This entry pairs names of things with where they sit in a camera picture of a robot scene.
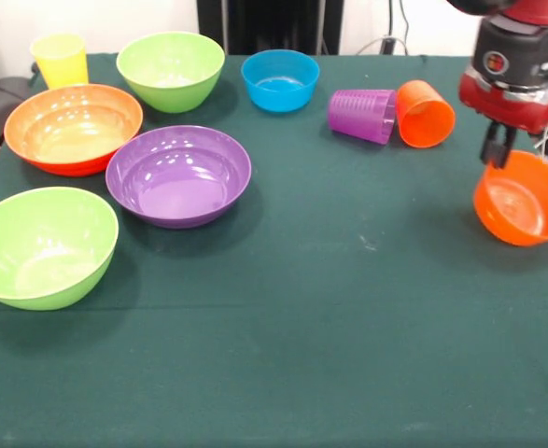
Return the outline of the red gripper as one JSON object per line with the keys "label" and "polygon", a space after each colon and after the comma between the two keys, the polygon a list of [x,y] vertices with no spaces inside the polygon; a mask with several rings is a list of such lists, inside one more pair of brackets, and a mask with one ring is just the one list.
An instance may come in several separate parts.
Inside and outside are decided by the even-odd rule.
{"label": "red gripper", "polygon": [[[487,127],[480,159],[495,168],[506,166],[517,129],[538,134],[548,126],[548,87],[532,92],[507,91],[467,70],[460,78],[458,95],[464,105],[494,120]],[[507,125],[502,141],[499,123]]]}

